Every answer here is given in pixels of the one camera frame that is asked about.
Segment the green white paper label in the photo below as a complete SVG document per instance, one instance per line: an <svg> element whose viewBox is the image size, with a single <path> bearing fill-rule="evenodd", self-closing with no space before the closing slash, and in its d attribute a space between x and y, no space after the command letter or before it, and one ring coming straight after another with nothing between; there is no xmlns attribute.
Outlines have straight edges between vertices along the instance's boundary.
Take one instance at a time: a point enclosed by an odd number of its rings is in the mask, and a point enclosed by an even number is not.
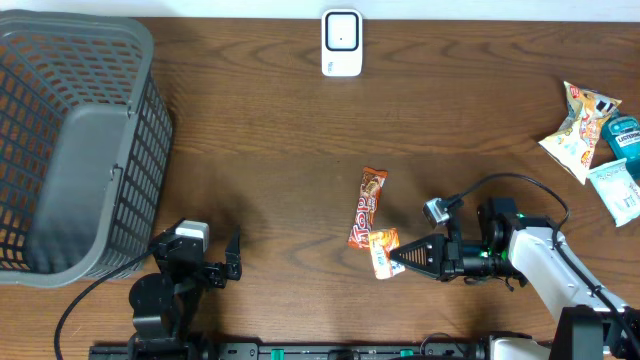
<svg viewBox="0 0 640 360"><path fill-rule="evenodd" d="M590 170L588 179L603 200L617 227L639 217L639 186L619 159Z"/></svg>

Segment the cream snack bag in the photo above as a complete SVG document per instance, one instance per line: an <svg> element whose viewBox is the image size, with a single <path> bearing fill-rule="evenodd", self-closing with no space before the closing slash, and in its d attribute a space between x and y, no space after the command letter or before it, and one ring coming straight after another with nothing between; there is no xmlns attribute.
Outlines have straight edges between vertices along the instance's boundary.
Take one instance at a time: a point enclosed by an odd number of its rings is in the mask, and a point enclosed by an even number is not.
<svg viewBox="0 0 640 360"><path fill-rule="evenodd" d="M586 183L603 125L622 101L563 82L568 114L558 130L538 144L581 185Z"/></svg>

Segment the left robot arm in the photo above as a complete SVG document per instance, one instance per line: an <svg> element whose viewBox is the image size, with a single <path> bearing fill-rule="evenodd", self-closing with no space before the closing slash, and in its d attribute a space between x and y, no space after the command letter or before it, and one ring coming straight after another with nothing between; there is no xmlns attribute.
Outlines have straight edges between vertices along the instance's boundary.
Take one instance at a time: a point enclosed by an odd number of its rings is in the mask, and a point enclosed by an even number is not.
<svg viewBox="0 0 640 360"><path fill-rule="evenodd" d="M187 229L166 230L150 243L159 268L137 280L129 293L134 335L127 344L130 359L216 359L216 346L193 333L191 323L202 296L242 276L239 229L225 249L223 262L205 260L204 235Z"/></svg>

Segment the small orange snack packet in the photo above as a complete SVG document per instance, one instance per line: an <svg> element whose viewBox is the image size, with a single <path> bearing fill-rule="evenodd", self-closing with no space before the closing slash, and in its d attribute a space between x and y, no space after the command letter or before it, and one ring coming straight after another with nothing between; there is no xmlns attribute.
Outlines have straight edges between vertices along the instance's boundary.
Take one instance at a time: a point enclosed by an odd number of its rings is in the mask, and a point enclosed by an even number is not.
<svg viewBox="0 0 640 360"><path fill-rule="evenodd" d="M405 266L392 260L390 253L400 245L396 228L373 231L369 234L369 249L375 277L392 278L405 271Z"/></svg>

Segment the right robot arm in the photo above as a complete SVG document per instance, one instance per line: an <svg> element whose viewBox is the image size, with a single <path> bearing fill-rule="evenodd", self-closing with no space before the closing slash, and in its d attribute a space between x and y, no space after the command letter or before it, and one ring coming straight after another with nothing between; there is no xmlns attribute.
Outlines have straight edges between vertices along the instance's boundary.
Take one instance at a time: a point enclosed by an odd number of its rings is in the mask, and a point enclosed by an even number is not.
<svg viewBox="0 0 640 360"><path fill-rule="evenodd" d="M559 224L521 214L511 198L490 198L477 209L478 243L465 243L457 217L462 201L436 198L423 213L435 233L390 253L393 261L440 282L468 285L490 279L530 285L556 323L541 344L517 332L494 332L458 344L429 337L422 359L617 359L639 356L639 312L608 290L570 249Z"/></svg>

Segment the blue mouthwash bottle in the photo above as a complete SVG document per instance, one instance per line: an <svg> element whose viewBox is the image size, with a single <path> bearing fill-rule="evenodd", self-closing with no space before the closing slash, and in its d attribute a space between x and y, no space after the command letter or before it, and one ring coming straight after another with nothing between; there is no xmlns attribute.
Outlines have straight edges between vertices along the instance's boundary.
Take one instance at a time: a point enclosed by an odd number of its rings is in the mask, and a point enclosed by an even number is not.
<svg viewBox="0 0 640 360"><path fill-rule="evenodd" d="M632 178L639 180L639 120L615 110L602 127L602 136L617 159L626 160Z"/></svg>

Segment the orange chocolate bar wrapper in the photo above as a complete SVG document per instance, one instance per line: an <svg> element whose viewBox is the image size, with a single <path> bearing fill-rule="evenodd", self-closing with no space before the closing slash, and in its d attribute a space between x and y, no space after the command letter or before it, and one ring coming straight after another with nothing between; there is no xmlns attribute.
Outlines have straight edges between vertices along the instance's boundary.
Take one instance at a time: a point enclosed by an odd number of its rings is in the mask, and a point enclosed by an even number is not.
<svg viewBox="0 0 640 360"><path fill-rule="evenodd" d="M369 235L372 232L375 215L378 210L381 190L388 172L364 167L359 188L354 223L351 228L347 245L355 249L369 248Z"/></svg>

